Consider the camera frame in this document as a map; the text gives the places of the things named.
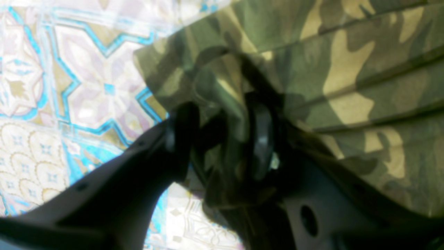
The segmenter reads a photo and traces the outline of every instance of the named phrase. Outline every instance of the geometric tile pattern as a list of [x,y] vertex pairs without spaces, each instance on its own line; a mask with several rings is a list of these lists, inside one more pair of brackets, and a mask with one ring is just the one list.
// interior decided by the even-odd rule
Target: geometric tile pattern
[[[0,5],[0,215],[42,205],[165,119],[132,52],[230,2]],[[171,186],[156,206],[145,249],[242,249],[201,205],[183,187]]]

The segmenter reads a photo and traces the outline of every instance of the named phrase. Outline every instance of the screw hole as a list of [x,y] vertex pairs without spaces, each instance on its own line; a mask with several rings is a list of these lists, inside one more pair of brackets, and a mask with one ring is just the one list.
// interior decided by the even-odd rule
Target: screw hole
[[85,190],[87,187],[88,187],[87,183],[82,183],[77,186],[76,190],[81,192],[81,191]]
[[315,237],[317,235],[317,221],[313,211],[309,207],[302,207],[301,220],[305,230],[307,230],[311,236]]

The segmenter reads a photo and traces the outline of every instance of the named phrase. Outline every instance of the black metal bracket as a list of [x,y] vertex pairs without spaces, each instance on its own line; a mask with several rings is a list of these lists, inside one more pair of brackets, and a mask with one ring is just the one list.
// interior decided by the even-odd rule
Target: black metal bracket
[[[297,249],[436,250],[442,245],[442,219],[397,205],[328,157],[321,144],[316,150],[326,157],[302,150],[313,144],[305,143],[303,132],[283,118],[280,107],[255,93],[246,100],[251,180],[278,188]],[[24,215],[0,219],[1,249],[142,249],[159,196],[172,182],[184,180],[191,147],[199,154],[224,139],[224,122],[221,114],[199,129],[198,108],[180,106],[121,156],[53,200]],[[219,136],[209,138],[212,129]],[[270,169],[275,154],[277,170]]]
[[197,107],[180,106],[122,155],[48,203],[0,219],[4,241],[0,246],[3,250],[142,249],[158,198],[171,183],[185,179],[198,127]]

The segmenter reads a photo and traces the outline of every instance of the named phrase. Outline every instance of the round hole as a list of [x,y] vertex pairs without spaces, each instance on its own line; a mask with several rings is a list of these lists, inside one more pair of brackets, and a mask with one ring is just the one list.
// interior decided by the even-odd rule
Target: round hole
[[81,183],[77,186],[76,190],[81,192],[81,191],[85,190],[87,187],[88,187],[87,183]]
[[316,217],[314,216],[313,211],[307,207],[307,206],[303,206],[301,209],[301,220],[302,220],[302,224],[305,227],[305,230],[307,230],[307,232],[315,237],[317,235],[317,222],[316,222]]
[[353,184],[353,188],[360,194],[365,193],[365,188],[359,184]]

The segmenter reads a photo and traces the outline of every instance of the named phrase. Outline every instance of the camouflage cloth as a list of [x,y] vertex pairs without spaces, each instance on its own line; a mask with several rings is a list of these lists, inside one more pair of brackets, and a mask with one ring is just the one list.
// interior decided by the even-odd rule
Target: camouflage cloth
[[137,51],[167,110],[194,101],[202,123],[228,114],[230,147],[205,160],[205,202],[218,209],[274,191],[242,184],[251,87],[240,55],[343,166],[411,210],[444,215],[444,0],[241,0]]

